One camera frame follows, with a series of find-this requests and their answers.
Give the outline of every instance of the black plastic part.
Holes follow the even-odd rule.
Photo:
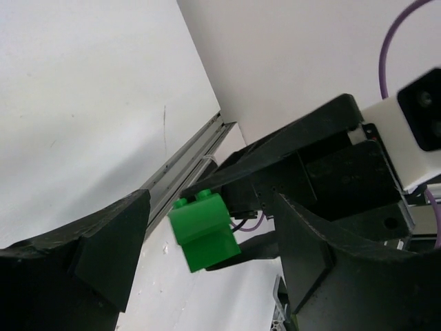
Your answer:
[[[334,223],[343,229],[372,241],[402,239],[410,235],[413,221],[403,201],[338,219]]]
[[[441,183],[441,174],[435,178],[432,178],[430,181],[427,182],[427,184],[439,184],[439,183]]]
[[[282,196],[276,195],[274,225],[278,237],[283,274],[290,288],[289,302],[296,314],[311,298],[334,263],[326,241],[309,233],[312,229],[300,222],[290,221]]]
[[[303,205],[313,205],[317,202],[298,153],[255,172],[251,178],[257,197],[261,201],[261,209],[267,216],[274,214],[276,192],[286,194]]]
[[[225,161],[225,167],[185,189],[181,197],[192,197],[206,188],[219,188],[275,164],[291,153],[339,132],[354,129],[362,115],[349,94],[262,138]]]
[[[411,194],[406,195],[406,201],[409,205],[426,205],[426,196],[424,191],[427,189],[427,184],[419,185]]]
[[[220,195],[228,206],[229,214],[235,219],[256,218],[249,212],[260,209],[260,202],[249,177],[222,186]]]
[[[276,233],[260,234],[239,244],[241,254],[206,268],[207,271],[223,269],[251,260],[269,260],[279,256]]]
[[[372,124],[372,123],[363,124],[362,129],[366,135],[366,139],[376,141],[377,143],[380,144],[380,146],[382,148],[382,152],[383,152],[384,156],[386,157],[387,164],[388,164],[390,170],[392,171],[393,177],[395,179],[397,179],[396,180],[397,184],[402,188],[402,185],[398,180],[398,175],[395,170],[395,167],[393,166],[392,160],[389,156],[389,153],[386,150],[386,146],[384,145],[383,140],[381,139],[380,133],[378,132],[375,124]]]
[[[0,250],[2,330],[113,331],[127,306],[148,190]]]
[[[376,141],[344,148],[307,164],[306,169],[318,200],[311,211],[329,221],[401,201]]]
[[[414,254],[359,237],[278,197],[275,214],[283,272],[291,304],[323,274],[317,242],[333,257],[298,311],[299,330],[439,330],[441,251]],[[309,256],[311,247],[314,256]]]
[[[433,250],[436,242],[436,234],[419,234],[409,241],[407,250],[415,253],[426,253]]]

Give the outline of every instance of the camera lens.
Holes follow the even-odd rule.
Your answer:
[[[438,138],[441,138],[441,121],[433,121],[432,122],[432,132]]]
[[[422,91],[418,95],[418,103],[421,107],[427,108],[432,104],[432,96],[427,91]]]

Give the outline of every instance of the white camera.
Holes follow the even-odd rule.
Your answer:
[[[441,69],[362,115],[377,127],[404,191],[441,174]]]

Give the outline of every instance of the purple cable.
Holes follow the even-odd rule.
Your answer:
[[[435,248],[439,248],[441,247],[441,209],[440,206],[436,203],[436,199],[433,196],[432,192],[429,191],[429,189],[426,189],[424,193],[426,194],[427,199],[429,200],[430,204],[433,207],[433,210],[435,211],[437,230]]]
[[[389,93],[387,92],[387,82],[386,82],[386,58],[394,34],[395,32],[397,32],[397,29],[401,25],[401,23],[412,12],[414,12],[419,7],[431,1],[433,0],[415,0],[406,9],[404,9],[400,15],[398,15],[396,20],[392,23],[391,27],[389,28],[389,31],[387,31],[386,37],[384,38],[383,41],[383,45],[381,46],[380,60],[378,62],[378,79],[380,81],[380,93],[382,99],[386,99],[387,97],[389,97]],[[435,212],[436,228],[437,228],[435,248],[439,248],[441,247],[441,209],[440,206],[436,203],[436,200],[433,197],[432,192],[429,191],[429,189],[426,189],[424,193],[429,199],[433,211]]]
[[[389,50],[389,46],[391,45],[391,41],[395,32],[397,32],[398,27],[401,23],[415,10],[419,7],[425,5],[428,2],[433,0],[416,0],[409,5],[406,9],[402,11],[402,13],[396,18],[396,20],[392,23],[389,31],[387,31],[386,37],[384,38],[383,45],[381,46],[380,52],[380,61],[378,63],[378,78],[380,79],[380,92],[381,97],[386,99],[389,97],[389,93],[387,92],[387,84],[386,84],[386,57],[387,51]]]
[[[254,231],[254,230],[257,230],[257,228],[262,224],[264,217],[265,217],[265,215],[262,213],[261,216],[260,216],[260,218],[259,218],[259,220],[257,221],[257,223],[256,223],[255,226],[253,226],[253,227],[251,227],[251,228],[248,228],[248,229],[240,228],[240,229],[238,229],[238,231],[242,231],[242,232],[252,232],[252,231]]]

